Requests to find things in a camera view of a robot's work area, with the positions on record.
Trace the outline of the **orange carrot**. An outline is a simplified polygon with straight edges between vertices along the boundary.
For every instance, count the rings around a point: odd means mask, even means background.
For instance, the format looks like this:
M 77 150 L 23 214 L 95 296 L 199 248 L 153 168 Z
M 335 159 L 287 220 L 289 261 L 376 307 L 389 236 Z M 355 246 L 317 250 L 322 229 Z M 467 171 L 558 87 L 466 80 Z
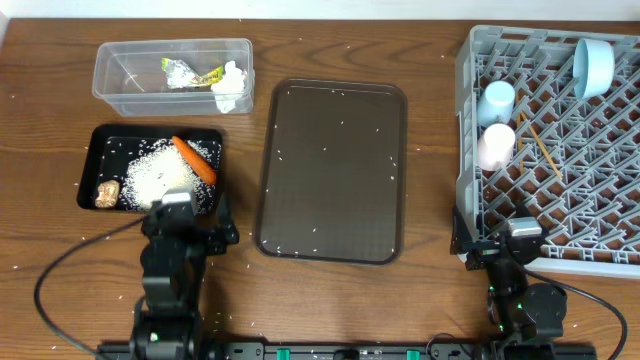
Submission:
M 216 184 L 216 172 L 205 159 L 181 138 L 173 136 L 172 142 L 187 164 L 206 185 Z

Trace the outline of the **white paper cup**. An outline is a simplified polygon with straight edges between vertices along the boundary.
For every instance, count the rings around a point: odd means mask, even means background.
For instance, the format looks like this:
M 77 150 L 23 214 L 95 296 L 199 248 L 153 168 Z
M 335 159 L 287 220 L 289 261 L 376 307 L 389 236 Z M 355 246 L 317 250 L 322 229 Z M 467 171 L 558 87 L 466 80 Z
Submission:
M 478 166 L 497 171 L 509 165 L 516 142 L 514 130 L 502 123 L 489 126 L 478 140 Z

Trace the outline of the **wooden chopstick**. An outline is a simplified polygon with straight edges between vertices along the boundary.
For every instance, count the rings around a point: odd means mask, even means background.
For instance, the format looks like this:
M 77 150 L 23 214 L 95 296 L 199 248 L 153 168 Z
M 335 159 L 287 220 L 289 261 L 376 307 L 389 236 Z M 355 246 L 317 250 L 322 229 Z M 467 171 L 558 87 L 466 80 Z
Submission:
M 517 119 L 516 119 L 516 125 L 517 125 L 517 129 L 518 130 L 520 129 L 520 127 L 522 125 L 523 117 L 524 117 L 523 112 L 520 112 L 518 114 Z M 517 150 L 521 151 L 522 148 L 523 148 L 523 141 L 522 141 L 521 135 L 518 135 L 517 136 Z M 519 161 L 519 172 L 520 172 L 520 175 L 524 174 L 524 162 L 523 162 L 522 159 Z
M 540 139 L 539 135 L 537 134 L 537 132 L 535 131 L 533 126 L 530 125 L 530 124 L 529 124 L 529 132 L 531 133 L 533 139 L 535 140 L 535 142 L 537 143 L 538 147 L 540 148 L 540 151 L 543 154 L 543 156 L 545 157 L 546 161 L 551 166 L 551 169 L 553 170 L 554 174 L 559 179 L 563 179 L 563 175 L 560 172 L 560 170 L 558 169 L 558 167 L 556 166 L 551 154 L 549 153 L 549 151 L 546 148 L 546 145 L 542 142 L 542 140 Z

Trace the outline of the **light blue cup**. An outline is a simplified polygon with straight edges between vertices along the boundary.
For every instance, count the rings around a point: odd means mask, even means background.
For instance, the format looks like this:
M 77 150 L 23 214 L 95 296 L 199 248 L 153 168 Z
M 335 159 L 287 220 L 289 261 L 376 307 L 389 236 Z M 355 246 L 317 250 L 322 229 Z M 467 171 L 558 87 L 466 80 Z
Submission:
M 515 103 L 515 89 L 505 81 L 491 82 L 481 95 L 477 105 L 477 123 L 487 128 L 496 123 L 507 124 Z

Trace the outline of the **white tissue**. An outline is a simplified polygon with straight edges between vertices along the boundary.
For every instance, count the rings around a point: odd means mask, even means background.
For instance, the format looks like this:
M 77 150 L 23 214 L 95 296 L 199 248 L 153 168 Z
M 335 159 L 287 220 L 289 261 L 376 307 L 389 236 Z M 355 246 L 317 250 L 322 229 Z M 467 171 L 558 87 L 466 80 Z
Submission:
M 247 73 L 236 66 L 235 61 L 229 61 L 224 65 L 222 79 L 211 85 L 218 110 L 222 114 L 230 113 L 236 107 L 245 91 L 245 79 Z

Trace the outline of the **silver yellow snack wrapper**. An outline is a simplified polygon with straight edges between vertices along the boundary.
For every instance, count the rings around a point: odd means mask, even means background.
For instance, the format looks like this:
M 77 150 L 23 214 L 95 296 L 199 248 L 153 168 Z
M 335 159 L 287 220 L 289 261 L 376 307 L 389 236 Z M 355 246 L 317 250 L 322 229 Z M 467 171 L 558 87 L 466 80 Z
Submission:
M 213 85 L 219 82 L 225 70 L 223 66 L 199 75 L 185 61 L 169 58 L 161 59 L 161 69 L 166 75 L 166 83 L 169 89 L 190 89 Z

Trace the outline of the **light blue bowl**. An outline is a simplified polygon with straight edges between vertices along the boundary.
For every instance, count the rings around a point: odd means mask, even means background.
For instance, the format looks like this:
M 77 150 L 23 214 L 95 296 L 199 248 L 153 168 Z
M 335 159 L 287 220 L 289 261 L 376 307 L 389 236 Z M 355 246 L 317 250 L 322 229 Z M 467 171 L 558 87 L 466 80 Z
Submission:
M 615 56 L 609 42 L 580 39 L 577 43 L 572 74 L 578 99 L 599 96 L 609 90 L 613 81 Z

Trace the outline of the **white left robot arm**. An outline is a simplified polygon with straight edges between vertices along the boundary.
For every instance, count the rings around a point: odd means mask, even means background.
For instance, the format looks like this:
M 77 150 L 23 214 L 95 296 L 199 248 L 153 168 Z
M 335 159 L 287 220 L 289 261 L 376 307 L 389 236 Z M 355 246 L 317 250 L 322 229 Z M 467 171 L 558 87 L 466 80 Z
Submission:
M 141 231 L 144 297 L 134 310 L 129 349 L 133 359 L 223 359 L 223 346 L 204 333 L 199 311 L 207 258 L 239 242 L 225 196 L 217 224 L 199 223 L 191 192 L 169 192 L 153 203 Z

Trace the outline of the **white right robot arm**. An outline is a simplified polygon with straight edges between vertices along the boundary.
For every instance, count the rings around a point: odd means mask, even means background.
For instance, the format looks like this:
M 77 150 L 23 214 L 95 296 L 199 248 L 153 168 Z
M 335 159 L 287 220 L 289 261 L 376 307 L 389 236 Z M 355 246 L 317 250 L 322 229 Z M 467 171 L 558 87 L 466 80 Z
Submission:
M 458 208 L 453 209 L 450 253 L 463 255 L 467 270 L 487 272 L 490 321 L 501 334 L 466 351 L 470 359 L 553 357 L 551 341 L 563 335 L 567 294 L 549 283 L 531 284 L 525 266 L 541 256 L 546 230 L 524 210 L 506 221 L 492 240 L 475 241 Z

